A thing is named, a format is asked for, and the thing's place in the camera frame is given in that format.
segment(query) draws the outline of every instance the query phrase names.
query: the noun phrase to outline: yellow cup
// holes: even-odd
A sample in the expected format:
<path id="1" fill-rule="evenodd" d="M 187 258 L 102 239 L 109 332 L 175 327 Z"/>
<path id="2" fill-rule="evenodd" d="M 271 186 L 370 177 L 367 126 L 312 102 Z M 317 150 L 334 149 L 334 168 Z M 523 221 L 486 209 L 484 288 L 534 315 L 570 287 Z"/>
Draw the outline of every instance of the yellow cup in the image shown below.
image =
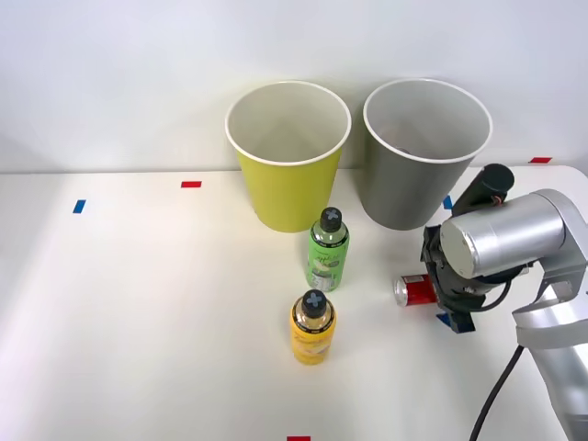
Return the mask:
<path id="1" fill-rule="evenodd" d="M 301 232 L 319 219 L 350 130 L 345 102 L 312 83 L 265 85 L 232 105 L 225 131 L 261 222 Z"/>

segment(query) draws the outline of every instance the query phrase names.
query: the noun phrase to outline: black cap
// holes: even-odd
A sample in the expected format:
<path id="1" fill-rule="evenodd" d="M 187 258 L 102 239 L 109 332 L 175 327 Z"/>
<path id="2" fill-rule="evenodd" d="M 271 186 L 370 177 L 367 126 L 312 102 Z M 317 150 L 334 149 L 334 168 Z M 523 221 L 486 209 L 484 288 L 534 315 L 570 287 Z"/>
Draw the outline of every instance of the black cap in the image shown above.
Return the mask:
<path id="1" fill-rule="evenodd" d="M 321 228 L 326 232 L 336 232 L 341 228 L 343 215 L 335 207 L 327 207 L 321 213 Z"/>
<path id="2" fill-rule="evenodd" d="M 322 291 L 311 289 L 302 297 L 302 312 L 311 319 L 322 317 L 327 311 L 327 298 Z"/>
<path id="3" fill-rule="evenodd" d="M 502 164 L 485 165 L 481 171 L 482 182 L 490 190 L 506 193 L 515 184 L 515 175 Z"/>

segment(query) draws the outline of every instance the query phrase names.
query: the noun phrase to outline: cup rim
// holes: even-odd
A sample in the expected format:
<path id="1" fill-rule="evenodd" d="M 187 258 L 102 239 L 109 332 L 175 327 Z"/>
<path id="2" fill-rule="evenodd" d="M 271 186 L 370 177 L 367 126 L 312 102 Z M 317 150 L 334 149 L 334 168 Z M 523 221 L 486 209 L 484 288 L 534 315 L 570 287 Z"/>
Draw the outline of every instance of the cup rim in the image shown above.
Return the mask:
<path id="1" fill-rule="evenodd" d="M 332 96 L 333 98 L 335 98 L 335 100 L 343 107 L 344 111 L 345 111 L 345 116 L 347 117 L 347 127 L 345 129 L 345 134 L 343 135 L 343 138 L 328 152 L 325 152 L 319 156 L 316 156 L 314 158 L 311 159 L 305 159 L 304 161 L 297 161 L 294 163 L 281 163 L 279 161 L 269 161 L 267 159 L 263 159 L 260 158 L 258 156 L 255 156 L 254 154 L 251 154 L 249 152 L 247 152 L 246 150 L 244 150 L 243 148 L 241 148 L 237 142 L 235 142 L 235 140 L 232 138 L 231 136 L 231 131 L 229 130 L 229 117 L 231 116 L 231 113 L 233 112 L 234 108 L 241 102 L 243 101 L 247 96 L 251 95 L 253 92 L 256 92 L 257 90 L 263 89 L 265 87 L 269 87 L 271 85 L 283 85 L 283 84 L 294 84 L 294 85 L 309 85 L 312 86 L 314 88 L 317 88 L 323 92 L 326 92 L 327 94 L 329 94 L 330 96 Z M 308 81 L 300 81 L 300 80 L 283 80 L 283 81 L 277 81 L 275 83 L 269 83 L 267 85 L 262 85 L 262 86 L 258 86 L 255 87 L 251 90 L 249 90 L 247 93 L 243 94 L 239 99 L 237 99 L 234 103 L 231 104 L 231 106 L 229 107 L 229 110 L 227 111 L 227 114 L 225 116 L 224 119 L 224 131 L 227 135 L 227 138 L 229 139 L 229 142 L 231 143 L 231 145 L 234 147 L 234 149 L 243 154 L 244 156 L 248 157 L 249 159 L 252 159 L 258 163 L 262 163 L 262 164 L 266 164 L 266 165 L 277 165 L 277 166 L 281 166 L 281 167 L 295 167 L 298 165 L 307 165 L 307 164 L 313 164 L 313 163 L 317 163 L 319 161 L 321 161 L 322 159 L 331 156 L 333 153 L 335 153 L 337 150 L 339 150 L 343 144 L 347 141 L 347 138 L 349 138 L 349 133 L 351 132 L 351 112 L 349 111 L 349 107 L 347 107 L 347 104 L 345 103 L 345 101 L 339 96 L 337 95 L 335 92 L 333 92 L 332 90 L 327 89 L 326 87 L 323 87 L 321 85 L 316 85 L 315 83 L 310 83 Z"/>
<path id="2" fill-rule="evenodd" d="M 436 83 L 439 85 L 444 85 L 447 87 L 451 87 L 452 89 L 457 90 L 458 92 L 462 93 L 463 95 L 469 97 L 470 99 L 472 99 L 478 106 L 480 106 L 480 108 L 482 109 L 482 111 L 484 112 L 484 114 L 486 115 L 486 118 L 488 119 L 488 136 L 486 136 L 486 140 L 482 143 L 482 145 L 475 151 L 468 153 L 464 156 L 459 156 L 457 158 L 450 158 L 450 159 L 431 159 L 431 158 L 423 158 L 421 156 L 414 156 L 412 154 L 403 152 L 402 150 L 388 144 L 387 142 L 385 142 L 384 140 L 382 140 L 380 138 L 380 136 L 372 129 L 371 124 L 369 123 L 368 120 L 368 105 L 369 102 L 371 101 L 371 99 L 382 89 L 390 86 L 390 85 L 396 85 L 398 83 L 409 83 L 409 82 L 415 82 L 415 83 Z M 456 85 L 452 85 L 451 83 L 448 83 L 446 81 L 441 81 L 441 80 L 436 80 L 433 78 L 402 78 L 400 80 L 393 80 L 390 81 L 384 85 L 381 85 L 380 87 L 378 87 L 376 90 L 374 90 L 371 94 L 369 94 L 369 96 L 366 99 L 366 103 L 364 104 L 364 109 L 363 109 L 363 117 L 364 117 L 364 124 L 366 125 L 367 130 L 369 131 L 369 134 L 374 137 L 383 147 L 386 147 L 388 150 L 390 150 L 391 152 L 394 152 L 400 156 L 403 156 L 405 158 L 411 159 L 413 161 L 418 161 L 420 163 L 428 163 L 428 164 L 455 164 L 455 163 L 460 163 L 462 161 L 467 161 L 468 159 L 473 158 L 474 156 L 476 156 L 478 153 L 480 153 L 482 150 L 484 150 L 484 148 L 486 147 L 486 145 L 488 145 L 488 143 L 490 142 L 490 139 L 492 137 L 492 133 L 494 131 L 494 126 L 492 123 L 492 117 L 490 116 L 490 112 L 488 111 L 488 109 L 482 104 L 482 102 L 475 97 L 473 94 L 471 94 L 470 92 L 468 92 L 465 89 L 462 89 L 461 87 L 458 87 Z"/>

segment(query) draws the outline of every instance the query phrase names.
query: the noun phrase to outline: black cable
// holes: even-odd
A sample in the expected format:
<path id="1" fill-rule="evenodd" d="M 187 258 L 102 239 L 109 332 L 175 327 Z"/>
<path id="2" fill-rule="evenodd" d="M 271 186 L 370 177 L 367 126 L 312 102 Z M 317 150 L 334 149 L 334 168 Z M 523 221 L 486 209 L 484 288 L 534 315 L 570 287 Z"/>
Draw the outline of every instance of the black cable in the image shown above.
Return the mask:
<path id="1" fill-rule="evenodd" d="M 492 303 L 489 303 L 488 305 L 484 305 L 479 308 L 469 308 L 467 306 L 460 305 L 459 303 L 454 302 L 452 299 L 443 299 L 442 301 L 449 308 L 451 308 L 452 311 L 455 311 L 455 312 L 462 312 L 464 314 L 469 314 L 471 312 L 486 312 L 486 311 L 492 310 L 492 309 L 496 308 L 498 305 L 500 305 L 503 302 L 503 300 L 506 299 L 506 295 L 508 294 L 508 291 L 510 290 L 510 288 L 511 288 L 511 281 L 509 280 L 508 282 L 506 282 L 504 284 L 503 292 L 501 292 L 500 296 L 498 296 L 498 299 L 496 299 Z"/>
<path id="2" fill-rule="evenodd" d="M 496 384 L 492 388 L 490 395 L 488 395 L 486 402 L 481 408 L 480 414 L 478 415 L 478 419 L 474 424 L 474 428 L 471 429 L 469 441 L 476 441 L 478 439 L 478 435 L 480 434 L 481 430 L 481 425 L 484 424 L 486 416 L 488 415 L 488 411 L 490 410 L 492 404 L 494 403 L 494 400 L 496 399 L 496 395 L 498 395 L 498 392 L 500 392 L 500 389 L 503 387 L 504 383 L 506 382 L 506 379 L 508 379 L 508 376 L 511 375 L 511 372 L 515 368 L 516 362 L 521 357 L 521 354 L 523 354 L 524 350 L 525 349 L 521 345 L 517 346 L 514 350 L 514 354 L 511 358 L 511 361 L 509 361 L 508 365 L 506 365 L 503 374 L 500 376 L 498 381 L 496 381 Z"/>

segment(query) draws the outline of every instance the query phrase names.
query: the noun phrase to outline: paper cup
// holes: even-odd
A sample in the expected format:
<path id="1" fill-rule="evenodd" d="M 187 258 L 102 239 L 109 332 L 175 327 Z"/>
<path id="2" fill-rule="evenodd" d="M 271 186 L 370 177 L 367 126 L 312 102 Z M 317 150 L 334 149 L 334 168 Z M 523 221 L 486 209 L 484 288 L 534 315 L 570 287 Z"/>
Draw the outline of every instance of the paper cup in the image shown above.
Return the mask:
<path id="1" fill-rule="evenodd" d="M 255 213 L 278 232 L 319 219 L 351 130 L 344 101 L 302 81 L 265 85 L 243 96 L 225 119 Z"/>
<path id="2" fill-rule="evenodd" d="M 364 210 L 393 230 L 422 227 L 492 136 L 486 107 L 465 90 L 429 79 L 376 89 L 364 105 Z"/>

